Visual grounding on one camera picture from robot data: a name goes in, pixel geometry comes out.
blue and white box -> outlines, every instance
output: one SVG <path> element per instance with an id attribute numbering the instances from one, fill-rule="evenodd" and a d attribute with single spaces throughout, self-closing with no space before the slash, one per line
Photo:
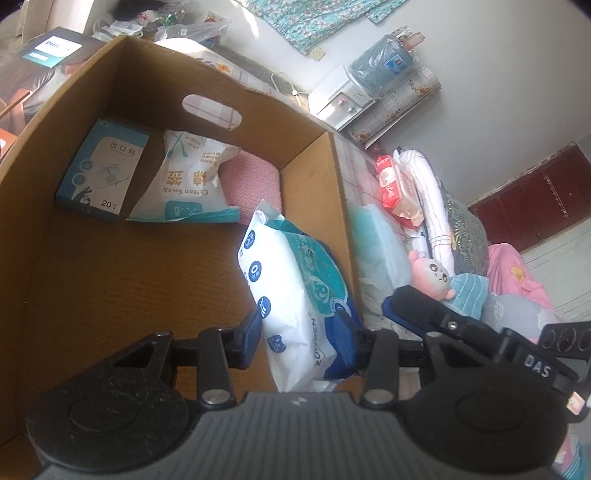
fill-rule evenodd
<path id="1" fill-rule="evenodd" d="M 57 201 L 71 210 L 116 222 L 149 137 L 136 128 L 97 120 L 61 181 Z"/>

plush toy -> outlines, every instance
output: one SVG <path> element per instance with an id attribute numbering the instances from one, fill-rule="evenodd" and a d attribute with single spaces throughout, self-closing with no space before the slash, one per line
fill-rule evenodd
<path id="1" fill-rule="evenodd" d="M 413 273 L 413 287 L 437 301 L 450 300 L 456 291 L 450 286 L 447 270 L 437 260 L 419 257 L 416 250 L 408 254 Z"/>

pink fabric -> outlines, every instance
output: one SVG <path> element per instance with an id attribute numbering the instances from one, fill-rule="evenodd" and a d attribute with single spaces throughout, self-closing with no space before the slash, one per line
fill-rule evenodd
<path id="1" fill-rule="evenodd" d="M 531 277 L 525 262 L 515 248 L 509 244 L 490 245 L 488 258 L 489 267 L 486 276 L 490 280 L 492 293 L 521 295 L 554 311 L 544 287 Z"/>
<path id="2" fill-rule="evenodd" d="M 266 160 L 242 150 L 220 165 L 219 175 L 226 200 L 230 205 L 240 207 L 241 224 L 251 222 L 261 200 L 281 211 L 279 170 Z"/>

black device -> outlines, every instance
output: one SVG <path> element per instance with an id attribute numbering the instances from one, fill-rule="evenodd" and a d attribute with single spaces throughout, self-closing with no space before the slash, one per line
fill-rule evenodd
<path id="1" fill-rule="evenodd" d="M 249 392 L 238 403 L 228 368 L 251 364 L 258 311 L 196 339 L 149 335 L 34 404 L 38 478 L 558 478 L 550 466 L 567 424 L 589 412 L 577 400 L 589 392 L 591 322 L 549 325 L 536 346 L 412 287 L 388 297 L 384 312 L 424 339 L 370 332 L 340 312 L 335 337 L 355 347 L 347 361 L 365 374 L 359 403 L 347 392 Z M 582 380 L 558 359 L 565 353 L 586 361 Z M 195 401 L 174 389 L 180 366 L 197 368 Z M 405 401 L 401 367 L 420 369 L 422 388 Z"/>

cotton swab package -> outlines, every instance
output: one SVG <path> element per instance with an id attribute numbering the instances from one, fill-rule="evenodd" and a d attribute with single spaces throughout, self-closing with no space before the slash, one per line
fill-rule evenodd
<path id="1" fill-rule="evenodd" d="M 239 147 L 188 132 L 166 130 L 166 154 L 148 190 L 128 220 L 136 222 L 237 222 L 240 208 L 228 205 L 217 169 Z"/>
<path id="2" fill-rule="evenodd" d="M 353 345 L 339 342 L 335 314 L 361 326 L 347 286 L 325 247 L 266 202 L 256 208 L 238 263 L 263 317 L 279 391 L 329 391 L 351 376 Z"/>

